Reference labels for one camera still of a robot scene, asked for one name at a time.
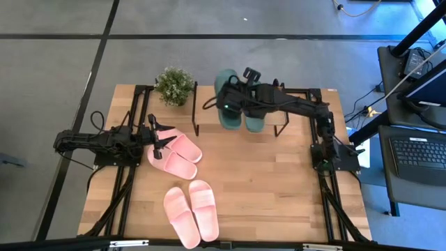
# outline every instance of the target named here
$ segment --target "potted plant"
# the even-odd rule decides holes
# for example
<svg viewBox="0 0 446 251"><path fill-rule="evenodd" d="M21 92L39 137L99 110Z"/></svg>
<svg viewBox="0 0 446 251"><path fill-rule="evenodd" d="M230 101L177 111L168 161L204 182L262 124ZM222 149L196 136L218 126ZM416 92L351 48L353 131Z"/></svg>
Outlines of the potted plant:
<svg viewBox="0 0 446 251"><path fill-rule="evenodd" d="M158 75L155 90L161 93L160 100L166 105L182 106L194 89L191 74L183 69L168 67Z"/></svg>

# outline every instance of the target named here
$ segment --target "gray carpet floor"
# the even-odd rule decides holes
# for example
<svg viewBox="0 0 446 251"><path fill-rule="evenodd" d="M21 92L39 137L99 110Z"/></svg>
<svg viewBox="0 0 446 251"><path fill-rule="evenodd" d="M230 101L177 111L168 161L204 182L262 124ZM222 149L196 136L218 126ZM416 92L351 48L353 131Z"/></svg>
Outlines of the gray carpet floor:
<svg viewBox="0 0 446 251"><path fill-rule="evenodd" d="M112 2L3 0L0 33L102 33ZM344 1L344 5L358 13L371 4ZM368 15L353 19L338 13L328 0L127 0L118 7L111 33L405 35L418 22L409 3L382 3ZM99 40L0 40L0 152L28 162L22 169L0 166L0 243L28 241L33 236L60 160L52 148L54 138L73 122L98 44ZM200 85L212 84L223 68L242 71L249 66L262 73L264 82L278 78L289 87L338 89L346 114L357 98L380 82L376 50L387 45L396 43L109 40L82 131L94 131L89 122L92 111L107 115L116 84L153 84L167 66L190 71ZM416 45L431 49L425 40ZM359 105L379 97L373 93ZM93 161L86 151L75 152L73 158L88 164ZM76 235L89 174L80 165L70 165L49 238ZM385 188L363 185L362 191L375 241L446 249L446 212L401 205L401 217L391 218L382 214L389 208Z"/></svg>

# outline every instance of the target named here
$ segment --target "wooden tabletop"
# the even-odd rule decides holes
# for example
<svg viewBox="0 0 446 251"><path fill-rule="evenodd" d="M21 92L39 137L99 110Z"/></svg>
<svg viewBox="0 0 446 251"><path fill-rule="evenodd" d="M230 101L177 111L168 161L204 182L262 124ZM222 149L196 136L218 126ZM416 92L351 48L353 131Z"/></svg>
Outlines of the wooden tabletop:
<svg viewBox="0 0 446 251"><path fill-rule="evenodd" d="M152 92L147 113L153 113L161 124L176 126L203 151L196 179L208 182L214 190L219 240L327 241L321 192L309 152L309 119L289 114L290 123L279 137L274 136L272 125L282 123L282 115L270 117L270 125L261 133L248 132L244 122L240 130L224 130L216 123L216 108L201 110L203 102L212 98L213 87L197 88L198 137L191 122L192 96L183 107L166 107L160 102L159 93ZM130 109L133 91L134 85L116 86L106 129L122 121ZM336 135L347 143L339 94L333 89L322 89L322 96L334 113ZM92 178L79 234L88 231L108 207L116 170L105 167ZM345 212L362 234L371 238L358 181L348 172L337 172L337 180ZM143 158L134 178L125 237L177 239L162 201L175 186L188 197L189 183L152 167ZM118 208L112 233L117 232L119 211ZM336 213L332 208L331 211L334 234L339 238Z"/></svg>

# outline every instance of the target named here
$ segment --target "teal slipper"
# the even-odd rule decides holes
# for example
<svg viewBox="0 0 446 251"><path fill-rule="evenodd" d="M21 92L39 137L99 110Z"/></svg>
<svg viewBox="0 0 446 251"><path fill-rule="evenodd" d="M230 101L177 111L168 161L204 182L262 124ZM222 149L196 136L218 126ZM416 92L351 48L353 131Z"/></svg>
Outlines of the teal slipper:
<svg viewBox="0 0 446 251"><path fill-rule="evenodd" d="M261 132L263 130L263 127L265 126L265 119L255 119L245 116L245 124L246 129L248 129L250 132Z"/></svg>
<svg viewBox="0 0 446 251"><path fill-rule="evenodd" d="M224 83L228 82L229 77L232 75L237 75L237 72L232 69L222 70L218 73L214 83L216 96L222 89ZM241 114L231 111L218 109L218 119L220 120L223 128L227 130L238 130L240 128L240 125L242 124Z"/></svg>

